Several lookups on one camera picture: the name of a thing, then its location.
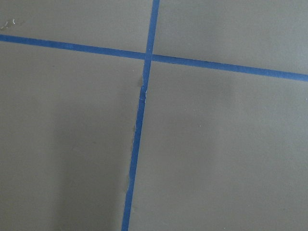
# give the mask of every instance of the vertical blue line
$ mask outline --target vertical blue line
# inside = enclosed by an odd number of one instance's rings
[[[153,0],[150,25],[149,25],[149,33],[148,33],[148,41],[146,45],[146,53],[145,53],[143,74],[142,74],[143,85],[140,90],[137,120],[136,120],[136,130],[135,130],[135,136],[134,136],[133,150],[131,153],[131,162],[130,162],[130,169],[129,169],[129,185],[128,185],[128,190],[126,193],[124,214],[123,214],[123,220],[122,220],[122,231],[128,231],[128,226],[129,226],[130,210],[131,210],[131,204],[132,204],[132,199],[133,199],[133,191],[134,191],[134,185],[135,185],[138,153],[139,153],[140,138],[141,138],[141,129],[142,129],[142,123],[143,123],[143,114],[144,114],[144,108],[145,108],[145,98],[146,98],[146,91],[148,89],[151,61],[152,61],[152,55],[153,55],[153,46],[154,46],[154,39],[155,39],[158,8],[159,8],[159,0]]]

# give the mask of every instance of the gray floor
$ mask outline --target gray floor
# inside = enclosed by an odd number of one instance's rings
[[[0,36],[146,52],[151,8],[6,0]],[[160,0],[154,54],[308,74],[307,11]],[[0,49],[0,230],[121,230],[144,61]],[[307,98],[304,81],[152,62],[129,230],[305,231]]]

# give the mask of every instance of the blue line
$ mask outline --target blue line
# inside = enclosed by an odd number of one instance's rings
[[[58,49],[65,49],[65,50],[71,50],[71,51],[82,51],[82,52],[88,52],[88,53],[105,54],[105,55],[127,57],[127,58],[133,58],[133,59],[144,59],[145,58],[144,53],[139,53],[139,52],[134,52],[134,51],[124,51],[124,50],[117,50],[117,49],[111,49],[111,48],[93,47],[93,46],[79,45],[79,44],[74,44],[74,43],[56,42],[56,41],[41,40],[41,39],[35,39],[35,38],[24,38],[24,37],[10,36],[10,35],[2,35],[2,34],[0,34],[0,41],[21,43],[21,44],[27,44],[27,45],[40,46],[40,47],[58,48]]]
[[[261,75],[261,76],[308,81],[308,75],[297,74],[297,73],[292,73],[292,72],[268,70],[268,69],[262,69],[262,68],[256,68],[256,67],[239,66],[239,65],[232,65],[232,64],[221,64],[221,63],[201,61],[201,60],[195,60],[195,59],[169,57],[169,56],[163,56],[163,55],[157,55],[157,54],[152,55],[152,60],[157,61],[157,62],[169,63],[169,64],[197,66],[197,67],[205,67],[205,68],[224,70],[224,71],[242,72],[242,73],[255,74],[255,75]]]
[[[148,33],[148,41],[146,45],[146,54],[145,54],[143,74],[142,74],[143,85],[140,90],[139,105],[138,105],[137,120],[136,120],[136,130],[135,130],[133,150],[131,154],[131,162],[130,162],[130,169],[129,169],[129,185],[128,185],[128,190],[127,190],[126,198],[125,198],[124,214],[123,214],[123,221],[122,221],[122,231],[128,231],[128,226],[129,226],[130,210],[131,210],[131,204],[132,204],[132,199],[133,199],[137,161],[138,161],[139,146],[140,146],[140,138],[141,138],[141,130],[142,130],[142,123],[143,123],[144,108],[145,108],[145,98],[146,98],[146,91],[148,89],[151,61],[152,61],[152,55],[153,55],[153,46],[154,46],[154,39],[155,39],[158,8],[159,8],[159,0],[153,0],[150,25],[149,25],[149,33]]]

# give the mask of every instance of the blue tape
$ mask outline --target blue tape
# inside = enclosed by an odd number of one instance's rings
[[[150,19],[150,25],[149,25],[149,33],[148,33],[148,41],[146,45],[146,54],[145,54],[143,74],[142,74],[143,85],[140,90],[139,105],[138,105],[137,120],[136,120],[136,130],[135,130],[133,150],[131,154],[131,162],[130,162],[130,169],[129,169],[129,185],[128,185],[128,190],[126,193],[124,214],[123,214],[123,220],[122,220],[122,231],[128,231],[128,226],[129,226],[130,210],[131,210],[131,204],[132,204],[132,199],[133,199],[133,191],[134,191],[135,178],[136,178],[136,169],[137,169],[137,161],[138,161],[138,154],[139,154],[141,130],[142,130],[142,123],[143,123],[144,108],[145,108],[145,98],[146,98],[146,91],[148,89],[151,61],[152,61],[152,55],[153,55],[153,46],[154,46],[154,39],[155,39],[158,8],[159,8],[159,0],[153,0],[151,19]]]
[[[58,48],[58,49],[71,50],[71,51],[82,51],[82,52],[88,52],[88,53],[105,54],[105,55],[127,57],[127,58],[133,58],[133,59],[144,59],[145,58],[144,53],[139,53],[139,52],[134,52],[134,51],[124,51],[124,50],[117,50],[117,49],[111,49],[111,48],[93,47],[93,46],[79,45],[79,44],[74,44],[74,43],[56,42],[56,41],[41,40],[41,39],[35,39],[35,38],[24,38],[24,37],[10,36],[10,35],[0,34],[0,41],[21,43],[21,44],[27,44],[27,45],[40,46],[40,47]]]
[[[157,61],[157,62],[169,63],[169,64],[197,66],[197,67],[204,67],[204,68],[224,70],[224,71],[233,71],[233,72],[241,72],[241,73],[255,74],[255,75],[261,75],[261,76],[308,81],[308,75],[297,74],[297,73],[292,73],[292,72],[268,70],[268,69],[262,69],[262,68],[256,68],[256,67],[239,66],[239,65],[232,65],[232,64],[221,64],[221,63],[215,63],[215,62],[207,62],[207,61],[201,61],[201,60],[195,60],[195,59],[184,59],[184,58],[163,56],[163,55],[157,55],[157,54],[152,55],[152,60]]]

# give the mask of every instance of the gray surface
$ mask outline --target gray surface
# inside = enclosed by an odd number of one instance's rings
[[[308,83],[152,63],[130,231],[304,231]]]
[[[306,0],[161,0],[154,53],[308,73]]]
[[[6,35],[145,51],[151,0],[6,0],[0,28]]]
[[[143,62],[0,49],[0,230],[120,230]]]

